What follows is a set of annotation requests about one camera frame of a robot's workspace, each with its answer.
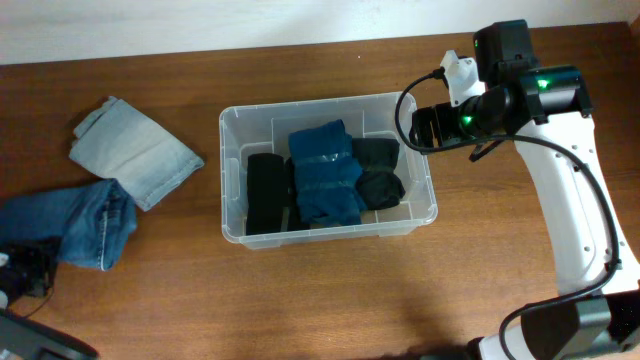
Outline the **light grey jeans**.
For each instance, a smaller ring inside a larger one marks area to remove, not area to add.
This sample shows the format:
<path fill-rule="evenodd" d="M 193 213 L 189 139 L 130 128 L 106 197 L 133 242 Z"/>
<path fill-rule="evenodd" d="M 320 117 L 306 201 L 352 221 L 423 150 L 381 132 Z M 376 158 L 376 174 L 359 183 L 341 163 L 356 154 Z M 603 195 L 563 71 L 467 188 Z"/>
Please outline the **light grey jeans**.
<path fill-rule="evenodd" d="M 69 158 L 98 177 L 118 180 L 143 211 L 204 166 L 183 142 L 114 96 L 89 113 L 73 134 Z"/>

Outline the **dark grey cloth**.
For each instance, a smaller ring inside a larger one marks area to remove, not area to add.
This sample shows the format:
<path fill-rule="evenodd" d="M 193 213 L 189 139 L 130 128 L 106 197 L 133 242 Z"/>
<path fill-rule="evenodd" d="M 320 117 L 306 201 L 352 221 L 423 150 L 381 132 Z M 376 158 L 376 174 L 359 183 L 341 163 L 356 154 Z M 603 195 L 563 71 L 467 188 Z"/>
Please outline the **dark grey cloth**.
<path fill-rule="evenodd" d="M 352 140 L 353 156 L 363 172 L 356 190 L 368 210 L 395 207 L 405 196 L 402 181 L 395 174 L 400 144 L 395 139 L 356 138 Z"/>

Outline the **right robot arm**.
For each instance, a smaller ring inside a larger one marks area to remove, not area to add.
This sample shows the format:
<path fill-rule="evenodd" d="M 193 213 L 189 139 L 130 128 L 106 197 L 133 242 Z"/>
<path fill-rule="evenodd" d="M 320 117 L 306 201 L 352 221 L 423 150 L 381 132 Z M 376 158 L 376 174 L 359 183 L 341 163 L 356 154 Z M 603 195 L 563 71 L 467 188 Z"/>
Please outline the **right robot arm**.
<path fill-rule="evenodd" d="M 432 77 L 449 101 L 413 113 L 400 136 L 421 154 L 470 147 L 478 161 L 513 142 L 534 182 L 554 254 L 556 297 L 507 315 L 498 332 L 448 359 L 587 359 L 639 344 L 639 263 L 601 171 L 581 72 L 545 67 L 524 20 L 474 34 L 475 53 L 444 55 Z"/>

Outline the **blue cloth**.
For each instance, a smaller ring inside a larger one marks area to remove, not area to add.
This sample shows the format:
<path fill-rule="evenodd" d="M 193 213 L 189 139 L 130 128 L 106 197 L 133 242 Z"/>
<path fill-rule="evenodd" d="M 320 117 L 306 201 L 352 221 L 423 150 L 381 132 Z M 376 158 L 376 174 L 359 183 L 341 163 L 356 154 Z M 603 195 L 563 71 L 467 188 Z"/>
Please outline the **blue cloth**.
<path fill-rule="evenodd" d="M 301 221 L 323 226 L 362 223 L 367 209 L 356 190 L 363 169 L 353 155 L 352 136 L 340 119 L 288 137 Z"/>

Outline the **black cloth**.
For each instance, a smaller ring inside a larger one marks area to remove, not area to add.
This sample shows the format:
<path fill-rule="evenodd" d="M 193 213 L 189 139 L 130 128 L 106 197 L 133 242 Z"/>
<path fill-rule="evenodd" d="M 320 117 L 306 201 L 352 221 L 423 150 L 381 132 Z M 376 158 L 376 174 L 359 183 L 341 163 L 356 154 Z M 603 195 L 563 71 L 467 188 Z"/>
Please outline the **black cloth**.
<path fill-rule="evenodd" d="M 253 154 L 247 166 L 246 234 L 309 230 L 297 205 L 294 165 L 272 153 Z"/>

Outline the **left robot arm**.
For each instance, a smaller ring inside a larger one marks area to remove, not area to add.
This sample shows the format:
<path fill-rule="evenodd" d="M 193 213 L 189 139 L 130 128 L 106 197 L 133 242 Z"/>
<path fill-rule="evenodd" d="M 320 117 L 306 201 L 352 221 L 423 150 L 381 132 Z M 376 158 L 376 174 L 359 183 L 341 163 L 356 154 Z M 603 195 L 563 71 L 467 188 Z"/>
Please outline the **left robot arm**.
<path fill-rule="evenodd" d="M 3 359 L 97 359 L 87 343 L 10 307 L 23 297 L 48 302 L 54 294 L 58 238 L 1 245 L 1 357 Z"/>

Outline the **blue jeans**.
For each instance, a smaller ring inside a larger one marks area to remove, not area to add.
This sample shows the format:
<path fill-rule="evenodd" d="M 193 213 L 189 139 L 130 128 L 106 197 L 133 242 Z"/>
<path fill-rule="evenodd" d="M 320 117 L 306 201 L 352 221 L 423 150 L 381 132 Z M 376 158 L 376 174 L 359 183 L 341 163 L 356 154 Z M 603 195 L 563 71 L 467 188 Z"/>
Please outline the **blue jeans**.
<path fill-rule="evenodd" d="M 1 205 L 1 241 L 30 243 L 58 238 L 57 259 L 108 271 L 137 228 L 133 198 L 115 179 L 33 195 Z"/>

